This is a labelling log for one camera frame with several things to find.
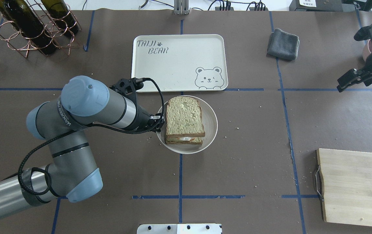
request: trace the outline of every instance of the white mount plate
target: white mount plate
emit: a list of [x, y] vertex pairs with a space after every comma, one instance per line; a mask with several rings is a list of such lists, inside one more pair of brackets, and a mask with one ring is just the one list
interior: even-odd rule
[[222, 225], [221, 224], [140, 225], [137, 229], [137, 234], [162, 234], [162, 233], [222, 234]]
[[[218, 34], [138, 36], [131, 77], [150, 77], [162, 92], [224, 90], [225, 46]], [[137, 92], [156, 92], [151, 82]]]

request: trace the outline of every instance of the gray towel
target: gray towel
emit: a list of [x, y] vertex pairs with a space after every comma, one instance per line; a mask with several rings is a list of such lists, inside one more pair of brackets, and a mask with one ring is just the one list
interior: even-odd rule
[[299, 50], [299, 43], [298, 36], [276, 28], [270, 35], [267, 54], [282, 59], [295, 60]]

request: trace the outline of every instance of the brown table surface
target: brown table surface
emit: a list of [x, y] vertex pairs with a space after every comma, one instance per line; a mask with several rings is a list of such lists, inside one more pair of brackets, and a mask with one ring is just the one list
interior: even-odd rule
[[[218, 135], [201, 153], [179, 155], [154, 133], [88, 129], [103, 189], [78, 203], [59, 199], [1, 219], [0, 233], [136, 233], [139, 224], [179, 222], [221, 223], [223, 233], [233, 234], [372, 233], [372, 227], [323, 222], [312, 179], [317, 148], [372, 152], [372, 85], [336, 90], [342, 74], [364, 64], [364, 42], [353, 36], [372, 22], [372, 13], [74, 13], [83, 28], [76, 38], [87, 52], [78, 48], [69, 57], [56, 52], [48, 58], [33, 52], [24, 59], [0, 40], [0, 180], [42, 143], [27, 131], [27, 113], [57, 98], [76, 75], [106, 85], [130, 77], [138, 35], [224, 38], [228, 89], [184, 93], [213, 107]], [[266, 55], [273, 28], [299, 36], [295, 61]], [[164, 93], [165, 99], [177, 95]], [[148, 111], [158, 110], [156, 93], [138, 96]], [[43, 148], [27, 166], [51, 161]]]

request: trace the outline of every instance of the sandwich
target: sandwich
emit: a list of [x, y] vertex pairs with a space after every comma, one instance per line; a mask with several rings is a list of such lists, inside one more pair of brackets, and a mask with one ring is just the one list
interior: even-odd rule
[[204, 136], [199, 101], [183, 96], [170, 99], [166, 111], [166, 144], [202, 145]]

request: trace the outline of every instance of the wine bottle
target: wine bottle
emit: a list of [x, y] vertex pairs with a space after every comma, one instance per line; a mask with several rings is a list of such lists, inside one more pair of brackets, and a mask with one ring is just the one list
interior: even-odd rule
[[[0, 12], [2, 13], [3, 17], [8, 20], [8, 21], [12, 21], [11, 17], [8, 15], [8, 13], [5, 11], [4, 9], [4, 0], [0, 0]], [[17, 27], [17, 25], [14, 23], [14, 22], [11, 22], [11, 25], [13, 26], [13, 28], [17, 31], [19, 31], [20, 29]]]
[[[43, 5], [45, 5], [47, 12], [50, 16], [56, 20], [55, 23], [59, 29], [63, 31], [66, 29], [66, 25], [74, 35], [79, 31], [79, 27], [76, 24], [76, 20], [73, 18], [73, 15], [69, 13], [67, 5], [63, 0], [42, 0]], [[69, 31], [64, 33], [65, 36], [71, 37], [72, 34]]]
[[52, 38], [48, 37], [49, 32], [24, 0], [5, 0], [4, 9], [26, 37], [32, 38], [31, 42], [41, 52], [49, 55], [56, 50]]

